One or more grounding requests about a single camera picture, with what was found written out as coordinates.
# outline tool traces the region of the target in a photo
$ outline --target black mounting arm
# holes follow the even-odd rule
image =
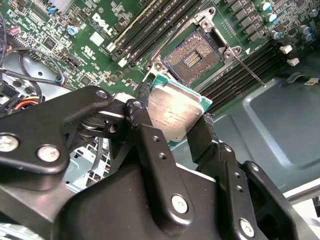
[[[69,150],[92,137],[110,139],[112,174],[72,196]],[[53,240],[317,239],[258,165],[219,142],[210,116],[187,138],[198,172],[176,166],[142,101],[93,86],[0,118],[0,212]]]

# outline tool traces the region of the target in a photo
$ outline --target gray metal panel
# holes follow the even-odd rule
[[[319,76],[317,62],[314,53],[299,70]],[[269,81],[215,121],[217,135],[237,160],[258,163],[282,192],[320,178],[320,85],[285,83]]]

